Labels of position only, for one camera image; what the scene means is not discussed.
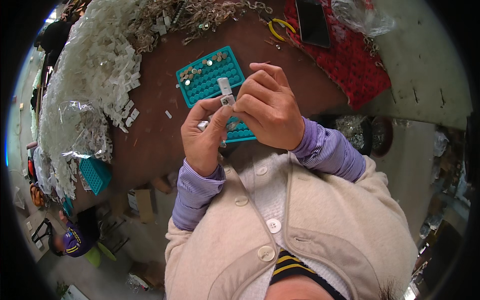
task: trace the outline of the pile of white plastic parts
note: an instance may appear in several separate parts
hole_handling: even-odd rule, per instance
[[[129,116],[133,102],[128,91],[140,85],[142,56],[135,54],[126,35],[146,2],[93,0],[72,26],[39,121],[39,145],[55,171],[56,180],[51,181],[60,198],[75,198],[72,157],[91,154],[110,162],[113,146],[105,115],[125,133],[122,119],[130,126],[138,116],[136,109]]]

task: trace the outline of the fingernail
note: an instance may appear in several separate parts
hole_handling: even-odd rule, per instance
[[[232,112],[233,112],[233,107],[231,107],[230,105],[223,106],[222,115],[231,116]]]

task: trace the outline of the red fabric with pattern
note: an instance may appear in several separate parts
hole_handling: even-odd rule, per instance
[[[286,0],[285,18],[297,31],[287,33],[296,46],[314,58],[317,65],[336,82],[348,97],[348,104],[353,109],[372,100],[379,93],[392,84],[388,74],[375,66],[375,62],[382,62],[380,55],[370,56],[365,49],[363,34],[353,32],[341,24],[332,15],[329,0],[321,0],[330,35],[330,48],[302,43],[300,39],[299,23],[295,0]]]

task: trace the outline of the teal silicone tray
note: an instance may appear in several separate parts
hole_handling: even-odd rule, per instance
[[[238,121],[238,118],[236,117],[231,117],[227,124],[230,124],[232,122]],[[233,142],[241,142],[241,141],[248,141],[248,140],[256,140],[257,137],[253,135],[253,132],[248,129],[247,125],[241,121],[239,124],[237,124],[237,127],[232,130],[227,132],[227,140],[225,141],[227,144],[228,143],[233,143]]]
[[[216,55],[218,52],[226,52],[228,54],[227,58],[220,62],[212,61],[213,64],[211,66],[202,64],[203,60],[212,60],[212,56]],[[188,67],[197,70],[201,69],[202,74],[195,74],[193,78],[190,79],[191,83],[185,85],[185,81],[180,82],[180,73],[188,69]],[[197,59],[193,63],[178,70],[175,75],[177,76],[183,98],[189,108],[192,108],[198,100],[213,98],[220,95],[220,88],[216,82],[220,77],[227,77],[232,88],[241,85],[245,81],[245,76],[243,76],[230,46],[225,46]]]
[[[103,161],[93,157],[82,159],[79,169],[95,196],[108,186],[112,178],[112,174],[108,170],[107,165]]]

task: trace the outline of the hair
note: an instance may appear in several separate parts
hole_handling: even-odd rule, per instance
[[[55,243],[53,242],[55,239],[55,235],[50,234],[48,237],[48,247],[50,248],[50,251],[53,252],[56,256],[63,256],[62,251],[58,251],[57,247],[55,246]]]
[[[393,280],[388,280],[387,283],[380,288],[378,293],[378,298],[380,300],[397,300],[400,297],[397,297],[398,289],[395,287],[395,282]]]

